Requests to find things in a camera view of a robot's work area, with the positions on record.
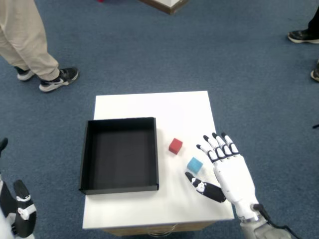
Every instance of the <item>pants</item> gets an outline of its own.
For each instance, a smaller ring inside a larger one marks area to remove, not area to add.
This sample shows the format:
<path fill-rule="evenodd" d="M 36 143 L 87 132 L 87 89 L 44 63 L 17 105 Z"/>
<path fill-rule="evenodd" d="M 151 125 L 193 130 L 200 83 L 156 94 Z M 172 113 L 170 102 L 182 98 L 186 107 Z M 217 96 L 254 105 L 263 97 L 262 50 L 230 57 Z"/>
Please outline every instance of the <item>pants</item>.
<path fill-rule="evenodd" d="M 45 30 L 34 0 L 0 0 L 0 55 L 43 80 L 59 76 L 58 62 L 47 52 Z"/>
<path fill-rule="evenodd" d="M 308 24 L 308 30 L 312 33 L 319 34 L 319 7 L 315 16 Z"/>

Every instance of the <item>white sole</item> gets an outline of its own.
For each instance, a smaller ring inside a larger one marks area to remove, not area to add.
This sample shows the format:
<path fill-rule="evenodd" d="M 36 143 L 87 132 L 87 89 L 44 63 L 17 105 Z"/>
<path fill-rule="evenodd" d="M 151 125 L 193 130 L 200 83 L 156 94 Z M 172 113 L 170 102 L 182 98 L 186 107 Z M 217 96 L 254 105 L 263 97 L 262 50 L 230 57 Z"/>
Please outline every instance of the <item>white sole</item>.
<path fill-rule="evenodd" d="M 315 81 L 318 81 L 318 82 L 319 82 L 319 78 L 316 78 L 316 77 L 314 76 L 314 71 L 311 71 L 310 76 L 311 76 L 311 78 L 313 78 Z"/>
<path fill-rule="evenodd" d="M 304 42 L 308 42 L 308 43 L 312 43 L 312 44 L 319 44 L 319 39 L 317 39 L 317 40 L 307 40 L 307 41 L 303 41 L 303 40 L 293 39 L 293 38 L 291 38 L 291 37 L 289 37 L 289 36 L 288 36 L 288 38 L 289 38 L 290 41 L 292 41 L 293 43 L 297 43 L 297 44 L 299 44 L 299 43 L 304 43 Z"/>
<path fill-rule="evenodd" d="M 32 71 L 29 71 L 28 74 L 26 75 L 20 75 L 18 74 L 16 77 L 20 80 L 20 81 L 27 81 L 30 80 L 32 78 L 32 76 L 34 76 L 34 73 Z"/>
<path fill-rule="evenodd" d="M 75 77 L 72 78 L 72 80 L 70 82 L 66 81 L 62 84 L 59 84 L 59 85 L 49 85 L 49 86 L 42 86 L 42 85 L 39 85 L 39 89 L 42 91 L 42 92 L 51 92 L 51 91 L 54 91 L 58 88 L 60 88 L 61 86 L 68 86 L 70 85 L 71 83 L 73 83 L 79 76 L 79 71 L 76 73 Z"/>

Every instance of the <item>shoe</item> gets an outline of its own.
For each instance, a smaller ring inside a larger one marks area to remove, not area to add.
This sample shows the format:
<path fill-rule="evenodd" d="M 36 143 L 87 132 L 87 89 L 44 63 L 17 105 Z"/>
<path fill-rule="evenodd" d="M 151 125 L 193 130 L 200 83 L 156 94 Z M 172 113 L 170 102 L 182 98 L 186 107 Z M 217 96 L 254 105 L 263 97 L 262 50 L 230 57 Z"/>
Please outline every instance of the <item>shoe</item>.
<path fill-rule="evenodd" d="M 317 67 L 311 71 L 310 74 L 311 78 L 313 78 L 315 81 L 319 81 L 319 60 L 317 62 Z"/>
<path fill-rule="evenodd" d="M 319 33 L 313 34 L 309 30 L 303 31 L 291 31 L 288 33 L 288 38 L 294 43 L 309 42 L 318 44 L 319 43 Z"/>
<path fill-rule="evenodd" d="M 34 76 L 34 73 L 31 70 L 26 70 L 24 71 L 23 69 L 15 66 L 16 71 L 18 71 L 18 75 L 17 78 L 21 81 L 27 81 L 30 80 L 32 78 L 32 76 Z"/>
<path fill-rule="evenodd" d="M 52 81 L 41 80 L 39 88 L 43 92 L 54 91 L 61 86 L 68 86 L 79 76 L 79 70 L 75 67 L 60 70 L 60 75 Z"/>

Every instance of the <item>person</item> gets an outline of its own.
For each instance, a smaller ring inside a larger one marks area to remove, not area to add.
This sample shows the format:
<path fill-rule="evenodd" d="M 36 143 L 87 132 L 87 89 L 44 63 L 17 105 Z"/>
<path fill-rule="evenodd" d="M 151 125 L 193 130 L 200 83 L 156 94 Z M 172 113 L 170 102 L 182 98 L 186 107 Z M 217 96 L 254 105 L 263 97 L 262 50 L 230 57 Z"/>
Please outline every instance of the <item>person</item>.
<path fill-rule="evenodd" d="M 319 44 L 319 7 L 315 16 L 308 24 L 306 30 L 291 31 L 288 33 L 288 39 L 293 43 L 309 42 Z M 319 60 L 317 61 L 316 68 L 311 71 L 311 77 L 319 82 Z"/>
<path fill-rule="evenodd" d="M 39 88 L 51 92 L 74 82 L 75 67 L 59 69 L 47 52 L 47 40 L 41 16 L 34 0 L 0 0 L 0 55 L 17 70 L 17 78 L 40 78 Z"/>

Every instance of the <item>cable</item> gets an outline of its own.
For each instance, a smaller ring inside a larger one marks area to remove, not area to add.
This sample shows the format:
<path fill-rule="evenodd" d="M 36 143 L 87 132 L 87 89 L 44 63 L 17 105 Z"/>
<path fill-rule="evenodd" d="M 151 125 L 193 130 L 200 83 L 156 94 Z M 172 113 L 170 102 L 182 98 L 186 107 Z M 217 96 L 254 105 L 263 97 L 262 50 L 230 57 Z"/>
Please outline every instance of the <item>cable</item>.
<path fill-rule="evenodd" d="M 272 225 L 274 228 L 277 229 L 284 229 L 289 231 L 295 238 L 297 239 L 302 239 L 301 237 L 297 236 L 296 233 L 290 229 L 290 227 L 288 227 L 287 225 L 283 225 L 283 226 L 278 226 L 276 224 L 274 224 L 271 220 L 270 220 L 270 216 L 268 215 L 268 213 L 266 212 L 264 206 L 262 204 L 254 204 L 253 209 L 260 212 L 260 214 L 268 221 L 268 223 L 270 225 Z"/>

